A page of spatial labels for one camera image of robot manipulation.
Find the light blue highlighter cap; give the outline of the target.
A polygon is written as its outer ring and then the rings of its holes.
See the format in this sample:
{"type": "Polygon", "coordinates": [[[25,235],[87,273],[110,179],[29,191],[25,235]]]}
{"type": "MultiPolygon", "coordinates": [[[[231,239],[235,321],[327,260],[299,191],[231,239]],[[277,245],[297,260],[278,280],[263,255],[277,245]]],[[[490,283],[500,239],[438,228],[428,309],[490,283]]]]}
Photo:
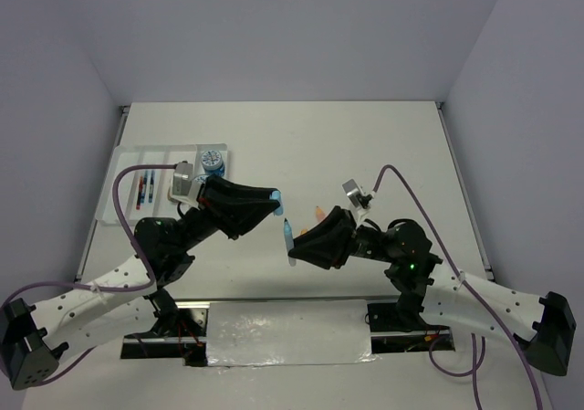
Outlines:
{"type": "Polygon", "coordinates": [[[277,207],[273,211],[274,216],[282,216],[284,214],[284,207],[281,192],[279,190],[273,191],[270,195],[270,199],[277,202],[277,207]]]}

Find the teal pen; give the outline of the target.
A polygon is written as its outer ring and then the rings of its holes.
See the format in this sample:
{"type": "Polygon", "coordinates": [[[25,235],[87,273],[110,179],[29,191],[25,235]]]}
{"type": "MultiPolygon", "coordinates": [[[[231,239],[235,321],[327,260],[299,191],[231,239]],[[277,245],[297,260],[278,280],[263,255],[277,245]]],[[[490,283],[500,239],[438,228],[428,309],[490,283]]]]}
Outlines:
{"type": "Polygon", "coordinates": [[[153,202],[154,195],[154,185],[155,185],[155,171],[152,169],[150,171],[149,185],[148,185],[148,203],[153,202]]]}

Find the dark blue pen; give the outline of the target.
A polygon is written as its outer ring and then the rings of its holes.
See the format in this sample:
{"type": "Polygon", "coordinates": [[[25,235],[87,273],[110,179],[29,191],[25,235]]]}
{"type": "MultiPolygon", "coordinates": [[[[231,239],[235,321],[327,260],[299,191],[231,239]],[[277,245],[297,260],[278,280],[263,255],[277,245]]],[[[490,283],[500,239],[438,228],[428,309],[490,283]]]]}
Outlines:
{"type": "Polygon", "coordinates": [[[141,182],[141,205],[145,203],[146,191],[148,187],[148,171],[146,171],[142,175],[142,182],[141,182]]]}

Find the red pen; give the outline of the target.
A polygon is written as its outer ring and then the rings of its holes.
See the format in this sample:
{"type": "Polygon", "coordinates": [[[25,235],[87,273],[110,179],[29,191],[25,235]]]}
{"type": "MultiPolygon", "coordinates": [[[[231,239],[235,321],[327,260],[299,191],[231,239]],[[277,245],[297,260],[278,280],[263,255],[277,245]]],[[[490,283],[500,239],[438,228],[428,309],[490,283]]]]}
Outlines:
{"type": "Polygon", "coordinates": [[[141,182],[142,182],[142,175],[139,178],[138,186],[137,186],[136,204],[135,204],[135,209],[137,211],[141,209],[141,182]]]}

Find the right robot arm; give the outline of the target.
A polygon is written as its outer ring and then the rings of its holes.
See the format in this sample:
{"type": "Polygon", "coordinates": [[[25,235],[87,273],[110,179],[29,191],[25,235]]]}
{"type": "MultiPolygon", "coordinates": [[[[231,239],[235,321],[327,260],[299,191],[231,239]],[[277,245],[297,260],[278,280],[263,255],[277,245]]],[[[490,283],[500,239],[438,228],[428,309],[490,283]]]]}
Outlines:
{"type": "Polygon", "coordinates": [[[576,331],[565,297],[500,286],[455,271],[432,253],[432,241],[411,219],[386,230],[358,225],[347,209],[335,206],[317,226],[298,237],[285,233],[287,255],[323,269],[339,269],[349,258],[388,264],[385,277],[399,292],[389,312],[375,308],[370,321],[383,329],[418,331],[449,328],[487,340],[513,340],[527,362],[541,372],[564,376],[576,331]]]}

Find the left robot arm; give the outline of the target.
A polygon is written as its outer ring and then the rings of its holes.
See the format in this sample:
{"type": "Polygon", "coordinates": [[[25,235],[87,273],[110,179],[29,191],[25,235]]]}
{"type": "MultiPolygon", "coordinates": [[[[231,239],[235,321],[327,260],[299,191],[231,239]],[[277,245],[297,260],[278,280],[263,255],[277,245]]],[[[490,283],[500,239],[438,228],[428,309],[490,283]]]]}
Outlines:
{"type": "Polygon", "coordinates": [[[118,337],[181,329],[194,334],[166,286],[194,261],[191,250],[217,232],[236,240],[281,210],[275,188],[233,184],[212,176],[192,187],[190,209],[171,217],[145,217],[130,230],[133,256],[86,284],[27,304],[18,294],[1,308],[1,365],[13,389],[56,380],[60,364],[81,359],[118,337]]]}

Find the white divided plastic tray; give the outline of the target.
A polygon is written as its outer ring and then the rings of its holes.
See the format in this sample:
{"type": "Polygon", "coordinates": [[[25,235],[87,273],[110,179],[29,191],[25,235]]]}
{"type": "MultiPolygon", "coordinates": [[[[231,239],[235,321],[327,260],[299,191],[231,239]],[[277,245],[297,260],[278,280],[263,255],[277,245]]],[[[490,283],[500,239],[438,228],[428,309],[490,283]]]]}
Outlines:
{"type": "MultiPolygon", "coordinates": [[[[104,226],[117,226],[120,222],[116,214],[112,190],[118,174],[136,164],[174,164],[187,162],[194,165],[193,175],[201,181],[207,175],[206,167],[211,158],[220,157],[224,161],[222,172],[228,175],[228,146],[218,144],[187,145],[135,145],[117,147],[111,158],[104,182],[96,220],[104,226]]],[[[144,217],[177,217],[176,203],[169,198],[172,188],[172,172],[154,170],[151,167],[128,173],[119,185],[120,208],[129,225],[135,225],[144,217]]]]}

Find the silver foil panel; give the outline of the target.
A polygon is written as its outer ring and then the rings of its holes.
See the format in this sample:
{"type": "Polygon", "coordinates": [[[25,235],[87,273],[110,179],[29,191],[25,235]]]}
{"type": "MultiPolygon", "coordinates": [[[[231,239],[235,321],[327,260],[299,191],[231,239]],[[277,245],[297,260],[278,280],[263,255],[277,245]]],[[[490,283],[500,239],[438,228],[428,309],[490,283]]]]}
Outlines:
{"type": "Polygon", "coordinates": [[[338,365],[375,359],[364,300],[215,303],[208,313],[212,366],[338,365]]]}

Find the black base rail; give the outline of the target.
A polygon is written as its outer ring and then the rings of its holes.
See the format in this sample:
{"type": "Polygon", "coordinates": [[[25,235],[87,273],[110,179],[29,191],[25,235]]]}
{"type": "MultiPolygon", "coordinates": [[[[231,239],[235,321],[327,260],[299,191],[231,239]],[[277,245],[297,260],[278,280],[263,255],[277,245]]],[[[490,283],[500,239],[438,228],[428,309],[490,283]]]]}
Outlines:
{"type": "Polygon", "coordinates": [[[179,360],[190,367],[367,363],[382,354],[451,351],[449,329],[409,325],[396,301],[182,301],[179,328],[127,336],[123,360],[179,360]]]}

